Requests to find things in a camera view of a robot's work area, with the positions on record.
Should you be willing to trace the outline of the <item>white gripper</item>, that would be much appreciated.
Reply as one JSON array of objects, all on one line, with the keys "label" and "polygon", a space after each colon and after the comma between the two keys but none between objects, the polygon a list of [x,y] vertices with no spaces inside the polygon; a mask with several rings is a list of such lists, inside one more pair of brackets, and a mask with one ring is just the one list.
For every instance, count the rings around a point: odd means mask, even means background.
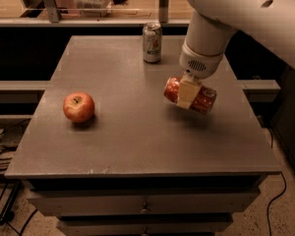
[{"label": "white gripper", "polygon": [[177,105],[189,109],[202,87],[202,81],[212,76],[218,68],[223,55],[205,56],[192,50],[183,43],[179,58],[181,68],[187,72],[183,75],[178,90]]}]

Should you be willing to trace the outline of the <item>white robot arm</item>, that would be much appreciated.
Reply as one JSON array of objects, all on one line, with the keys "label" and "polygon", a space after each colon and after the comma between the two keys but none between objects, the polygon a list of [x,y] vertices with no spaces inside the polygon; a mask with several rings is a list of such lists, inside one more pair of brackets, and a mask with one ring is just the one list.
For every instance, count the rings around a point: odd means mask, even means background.
[{"label": "white robot arm", "polygon": [[295,0],[187,0],[193,8],[180,55],[187,80],[212,76],[240,30],[295,69]]}]

